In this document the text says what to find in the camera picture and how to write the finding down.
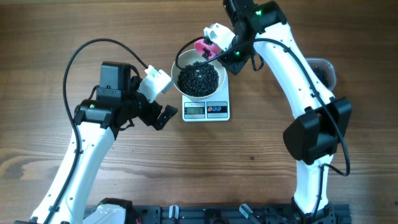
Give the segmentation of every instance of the white scale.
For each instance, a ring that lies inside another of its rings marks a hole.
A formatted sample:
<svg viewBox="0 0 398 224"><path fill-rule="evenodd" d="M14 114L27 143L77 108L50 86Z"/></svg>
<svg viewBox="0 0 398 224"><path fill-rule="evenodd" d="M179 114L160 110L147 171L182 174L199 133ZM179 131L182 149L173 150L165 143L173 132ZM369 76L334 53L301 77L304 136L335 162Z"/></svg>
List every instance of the white scale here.
<svg viewBox="0 0 398 224"><path fill-rule="evenodd" d="M217 93L205 100L192 101L182 95L182 109L182 119L187 122L229 120L228 76Z"/></svg>

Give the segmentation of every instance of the plastic container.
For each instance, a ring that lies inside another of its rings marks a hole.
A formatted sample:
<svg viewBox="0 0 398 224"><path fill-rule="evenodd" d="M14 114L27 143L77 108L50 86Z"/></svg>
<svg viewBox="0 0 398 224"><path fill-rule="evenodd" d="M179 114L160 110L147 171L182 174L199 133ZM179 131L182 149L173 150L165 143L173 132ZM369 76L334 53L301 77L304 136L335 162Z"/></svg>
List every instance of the plastic container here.
<svg viewBox="0 0 398 224"><path fill-rule="evenodd" d="M326 71L326 75L328 76L329 80L328 90L332 91L337 83L336 72L333 65L324 58L306 58L306 61L312 69L318 67Z"/></svg>
<svg viewBox="0 0 398 224"><path fill-rule="evenodd" d="M188 50L179 56L178 65L180 67L185 67L185 66L191 65L195 62L204 62L205 60L206 59L204 59L195 49L193 49L193 50ZM210 64L214 66L214 69L218 73L218 87L214 93L207 95L207 96L201 96L201 97L190 96L188 94L183 93L177 84L178 83L178 75L180 74L181 70L179 68L177 68L177 66L175 66L175 62L173 63L173 67L172 67L172 80L174 82L174 86L179 90L180 93L182 93L184 96L188 97L192 101L201 101L201 100L204 100L204 99L207 99L207 98L213 96L224 85L225 76L227 76L227 73L226 73L225 68L217 60L210 62Z"/></svg>

